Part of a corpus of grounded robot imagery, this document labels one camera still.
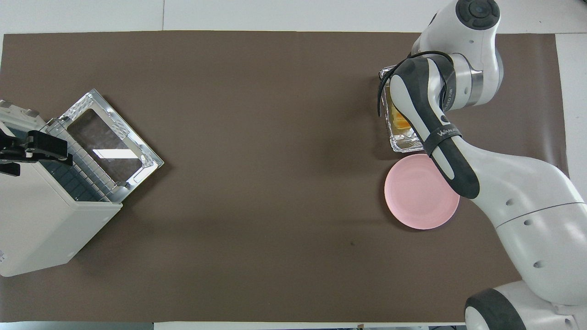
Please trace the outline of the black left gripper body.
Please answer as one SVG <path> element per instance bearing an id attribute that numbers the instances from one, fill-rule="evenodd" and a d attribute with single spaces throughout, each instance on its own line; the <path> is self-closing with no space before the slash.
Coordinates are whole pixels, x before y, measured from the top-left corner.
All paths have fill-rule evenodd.
<path id="1" fill-rule="evenodd" d="M 10 136 L 1 132 L 0 159 L 2 162 L 40 162 L 65 159 L 68 153 L 67 141 L 30 130 L 25 138 Z"/>

